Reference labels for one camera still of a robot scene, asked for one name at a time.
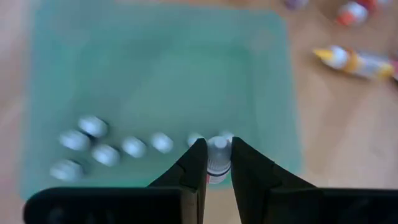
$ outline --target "red object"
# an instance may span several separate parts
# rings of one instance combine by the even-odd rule
[[[337,17],[336,20],[339,24],[344,25],[344,26],[350,26],[355,22],[355,17],[352,13],[346,12]]]

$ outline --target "green tray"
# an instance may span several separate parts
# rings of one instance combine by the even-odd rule
[[[284,23],[272,12],[130,4],[104,0],[44,1],[35,11],[24,129],[21,194],[56,186],[144,187],[187,149],[187,135],[229,130],[298,173],[293,82]],[[123,153],[105,167],[58,135],[94,114],[111,125],[101,142],[126,136],[148,143],[145,158]],[[175,144],[149,144],[161,131]],[[81,162],[76,183],[49,176],[60,159]],[[231,186],[228,177],[216,188]]]

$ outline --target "white cap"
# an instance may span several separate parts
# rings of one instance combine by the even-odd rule
[[[79,163],[63,159],[51,167],[50,175],[58,180],[74,182],[81,179],[84,173]]]
[[[343,69],[349,60],[349,53],[336,45],[332,45],[329,49],[315,49],[313,52],[323,63],[334,69]]]
[[[234,137],[234,134],[232,134],[229,131],[222,131],[220,132],[220,136],[223,136],[225,139],[229,141],[230,144],[232,144],[232,138]]]
[[[87,134],[100,138],[108,132],[108,125],[96,116],[85,116],[79,119],[79,128]]]
[[[59,141],[61,145],[76,151],[84,151],[90,147],[90,138],[77,130],[62,133]]]
[[[123,150],[134,158],[141,158],[146,151],[146,145],[138,138],[128,137],[122,143]]]
[[[191,133],[191,134],[188,136],[188,139],[187,139],[187,144],[188,144],[188,146],[189,146],[189,147],[192,147],[192,146],[194,145],[194,143],[195,143],[198,139],[201,139],[201,138],[205,138],[205,137],[201,136],[201,135],[198,134],[198,133]]]
[[[96,146],[92,155],[94,159],[106,166],[115,166],[120,161],[120,153],[113,147],[105,144]]]
[[[164,133],[155,133],[152,136],[151,143],[161,153],[168,153],[173,149],[173,140]]]
[[[223,136],[215,136],[208,140],[208,163],[209,173],[219,174],[231,167],[231,144]]]

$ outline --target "wooden surface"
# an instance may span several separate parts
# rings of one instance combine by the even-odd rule
[[[305,148],[303,178],[318,186],[398,187],[398,85],[338,75],[310,53],[328,44],[384,54],[395,49],[398,2],[374,15],[365,26],[350,30],[332,23],[337,7],[344,2],[340,0],[312,0],[296,12],[286,10],[281,0],[190,2],[271,8],[287,21]],[[21,223],[17,163],[27,10],[23,0],[0,0],[0,217],[4,224]],[[205,223],[240,223],[232,190],[208,192]]]

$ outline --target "yellow bottle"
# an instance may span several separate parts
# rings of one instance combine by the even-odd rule
[[[356,52],[333,45],[328,49],[315,49],[313,53],[331,68],[363,78],[385,78],[394,74],[394,67],[387,57]]]

